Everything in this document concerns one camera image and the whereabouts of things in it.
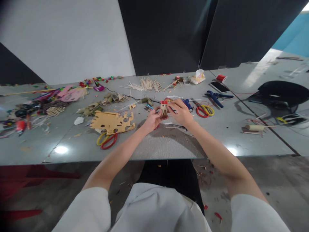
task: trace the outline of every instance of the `yellow cable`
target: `yellow cable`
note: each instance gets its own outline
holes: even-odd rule
[[[281,122],[283,122],[284,124],[288,124],[288,122],[287,121],[285,121],[283,118],[281,118],[281,117],[276,117],[279,121],[281,121]]]
[[[209,116],[213,116],[215,114],[215,111],[210,106],[201,105],[201,107],[208,113]]]
[[[101,146],[101,145],[108,139],[109,135],[107,135],[107,136],[105,137],[105,139],[103,140],[103,142],[100,143],[100,140],[101,140],[102,136],[105,135],[105,134],[106,134],[106,132],[104,132],[103,134],[101,134],[101,135],[99,136],[99,138],[97,139],[97,145],[98,145],[98,146]]]

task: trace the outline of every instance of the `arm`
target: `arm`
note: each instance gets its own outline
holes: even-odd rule
[[[109,190],[110,184],[117,173],[125,166],[131,158],[133,152],[143,140],[143,138],[152,132],[162,120],[167,116],[161,117],[161,110],[156,113],[160,107],[153,109],[145,123],[126,141],[114,149],[91,173],[82,190],[92,187],[102,187]]]
[[[167,107],[173,118],[194,135],[210,161],[224,175],[230,198],[243,193],[255,196],[268,203],[245,166],[193,119],[188,108],[180,99],[172,101]]]

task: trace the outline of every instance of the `blue wall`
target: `blue wall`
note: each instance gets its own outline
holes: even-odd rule
[[[309,57],[309,13],[298,15],[272,48]]]

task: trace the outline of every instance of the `white sleeve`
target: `white sleeve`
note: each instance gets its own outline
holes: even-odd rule
[[[289,232],[279,214],[261,199],[237,194],[231,199],[232,232]]]
[[[108,192],[94,187],[81,191],[52,232],[104,232],[110,228]]]

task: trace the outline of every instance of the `person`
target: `person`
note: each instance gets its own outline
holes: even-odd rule
[[[167,108],[169,114],[197,139],[212,164],[224,176],[231,199],[231,230],[289,231],[248,170],[193,119],[186,105],[177,99]],[[108,191],[111,182],[143,138],[168,118],[162,117],[161,110],[157,110],[159,107],[154,108],[145,123],[96,167],[53,231],[211,231],[203,215],[198,180],[190,160],[176,160],[175,163],[169,160],[161,167],[146,161],[140,180],[132,186],[114,226],[110,228]]]

